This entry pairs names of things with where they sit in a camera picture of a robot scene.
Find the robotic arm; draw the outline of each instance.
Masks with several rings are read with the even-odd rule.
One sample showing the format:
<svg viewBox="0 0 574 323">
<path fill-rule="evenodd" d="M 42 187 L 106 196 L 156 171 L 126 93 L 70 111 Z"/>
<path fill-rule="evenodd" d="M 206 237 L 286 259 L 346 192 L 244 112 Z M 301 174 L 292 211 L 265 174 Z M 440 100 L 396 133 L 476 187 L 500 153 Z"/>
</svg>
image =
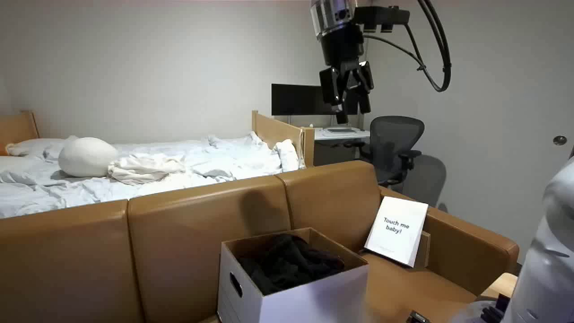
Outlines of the robotic arm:
<svg viewBox="0 0 574 323">
<path fill-rule="evenodd" d="M 337 115 L 337 122 L 347 123 L 347 96 L 354 95 L 361 113 L 371 111 L 369 93 L 374 88 L 371 68 L 367 61 L 359 62 L 364 54 L 363 43 L 365 38 L 372 38 L 405 52 L 419 63 L 418 70 L 424 71 L 435 90 L 442 92 L 447 89 L 451 76 L 450 53 L 443 27 L 430 0 L 419 0 L 441 50 L 444 62 L 444 81 L 439 87 L 430 77 L 426 66 L 422 62 L 417 44 L 409 28 L 410 13 L 393 7 L 351 7 L 348 0 L 312 0 L 311 17 L 315 36 L 321 42 L 325 64 L 329 68 L 321 71 L 319 77 L 323 91 L 323 101 L 333 106 Z M 403 25 L 413 43 L 416 54 L 377 36 L 365 35 L 361 31 L 363 25 L 365 33 L 374 33 L 381 26 L 382 33 L 389 33 L 394 25 Z"/>
</svg>

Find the office chair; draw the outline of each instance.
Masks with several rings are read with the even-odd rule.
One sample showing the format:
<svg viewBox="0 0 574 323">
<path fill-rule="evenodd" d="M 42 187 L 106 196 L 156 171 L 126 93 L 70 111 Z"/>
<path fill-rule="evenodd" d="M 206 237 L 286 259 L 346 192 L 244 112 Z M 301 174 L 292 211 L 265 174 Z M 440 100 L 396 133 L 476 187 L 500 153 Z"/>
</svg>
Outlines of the office chair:
<svg viewBox="0 0 574 323">
<path fill-rule="evenodd" d="M 400 184 L 420 151 L 411 150 L 425 131 L 425 124 L 415 118 L 402 116 L 377 117 L 371 122 L 369 151 L 363 150 L 364 142 L 346 142 L 347 148 L 358 147 L 360 155 L 375 166 L 379 185 Z"/>
</svg>

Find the white round object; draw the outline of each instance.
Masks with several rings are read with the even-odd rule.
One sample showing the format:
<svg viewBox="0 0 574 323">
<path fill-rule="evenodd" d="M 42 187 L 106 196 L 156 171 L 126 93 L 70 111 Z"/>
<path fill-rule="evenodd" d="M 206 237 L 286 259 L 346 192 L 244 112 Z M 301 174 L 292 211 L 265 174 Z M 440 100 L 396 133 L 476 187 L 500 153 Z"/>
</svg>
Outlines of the white round object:
<svg viewBox="0 0 574 323">
<path fill-rule="evenodd" d="M 118 157 L 118 150 L 107 142 L 92 137 L 79 138 L 66 143 L 58 164 L 68 175 L 75 177 L 102 177 L 108 165 Z"/>
</svg>

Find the white sign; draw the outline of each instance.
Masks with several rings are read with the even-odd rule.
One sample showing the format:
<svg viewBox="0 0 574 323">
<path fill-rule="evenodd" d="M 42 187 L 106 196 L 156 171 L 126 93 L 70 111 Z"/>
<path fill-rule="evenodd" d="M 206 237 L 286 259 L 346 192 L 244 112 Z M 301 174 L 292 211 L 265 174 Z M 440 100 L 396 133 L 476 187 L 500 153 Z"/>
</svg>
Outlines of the white sign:
<svg viewBox="0 0 574 323">
<path fill-rule="evenodd" d="M 364 247 L 414 266 L 428 204 L 385 197 Z"/>
</svg>

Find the box handle hole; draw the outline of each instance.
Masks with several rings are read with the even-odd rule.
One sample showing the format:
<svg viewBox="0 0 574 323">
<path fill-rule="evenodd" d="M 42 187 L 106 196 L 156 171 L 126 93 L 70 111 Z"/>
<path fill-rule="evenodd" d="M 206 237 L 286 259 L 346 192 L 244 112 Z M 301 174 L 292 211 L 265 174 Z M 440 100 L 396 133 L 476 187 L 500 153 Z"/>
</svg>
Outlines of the box handle hole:
<svg viewBox="0 0 574 323">
<path fill-rule="evenodd" d="M 229 273 L 229 280 L 231 281 L 231 284 L 233 285 L 233 288 L 235 288 L 235 291 L 237 292 L 239 297 L 243 297 L 243 290 L 241 289 L 241 285 L 239 284 L 237 278 L 235 278 L 235 275 L 232 272 Z"/>
</svg>

